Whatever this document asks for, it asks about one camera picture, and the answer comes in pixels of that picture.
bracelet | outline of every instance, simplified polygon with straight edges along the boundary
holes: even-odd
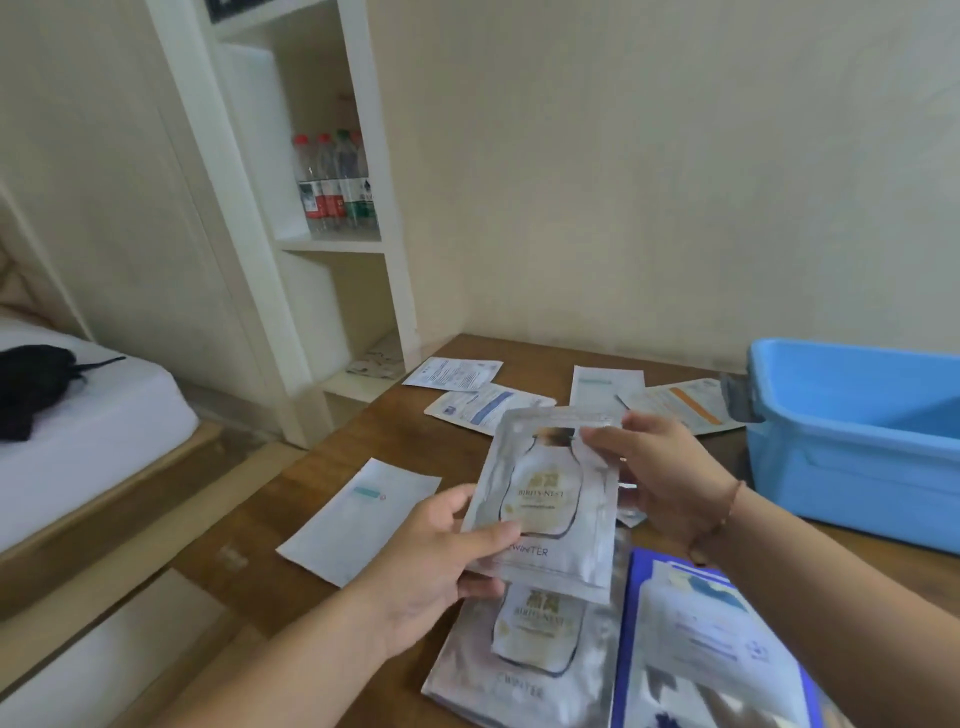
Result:
[[[703,558],[703,554],[700,553],[698,545],[706,539],[715,536],[723,529],[725,525],[727,525],[727,521],[730,520],[730,516],[733,513],[733,505],[736,503],[736,496],[740,492],[740,488],[744,485],[745,483],[742,480],[737,480],[733,485],[733,489],[731,490],[730,494],[730,506],[727,508],[727,515],[724,516],[713,528],[709,528],[699,536],[694,536],[690,541],[690,546],[688,546],[686,550],[686,558],[689,559],[693,566],[705,567],[708,564],[708,560]]]

white mattress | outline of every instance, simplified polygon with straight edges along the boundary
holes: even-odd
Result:
[[[24,344],[69,349],[80,364],[118,355],[0,319],[0,351]],[[0,442],[0,552],[150,465],[197,428],[197,415],[157,364],[128,358],[85,376],[36,417],[28,442]]]

white cabinet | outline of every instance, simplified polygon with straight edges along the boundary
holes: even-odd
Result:
[[[344,411],[330,397],[389,384],[346,374],[352,358],[394,329],[407,369],[420,358],[366,2],[271,0],[216,24],[203,0],[147,5],[240,263],[228,285],[262,325],[250,338],[277,419],[309,446]],[[341,127],[363,133],[379,230],[311,234],[291,139]]]

plastic water bottle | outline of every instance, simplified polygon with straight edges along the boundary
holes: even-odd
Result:
[[[359,132],[350,133],[350,141],[357,148],[357,174],[360,179],[360,194],[363,198],[364,227],[376,230],[376,209],[373,207],[373,190],[370,186],[370,169],[367,166],[367,150],[363,145],[363,135]]]
[[[300,190],[300,202],[303,204],[307,227],[311,232],[329,230],[330,220],[326,214],[326,202],[320,186],[314,145],[310,143],[310,137],[306,134],[297,134],[294,137],[294,152],[297,156],[297,188]]]
[[[344,193],[337,179],[337,162],[333,139],[330,134],[322,133],[317,137],[317,174],[320,176],[320,188],[324,194],[327,219],[330,227],[339,228],[346,222],[347,208],[344,205]]]
[[[340,178],[340,189],[344,194],[344,206],[347,208],[347,224],[352,228],[360,228],[365,209],[363,189],[357,168],[357,148],[350,141],[350,132],[346,129],[337,130],[333,157],[337,165],[337,177]]]

blue plastic basin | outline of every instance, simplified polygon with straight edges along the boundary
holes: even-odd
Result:
[[[960,553],[960,356],[762,339],[747,442],[799,516]]]

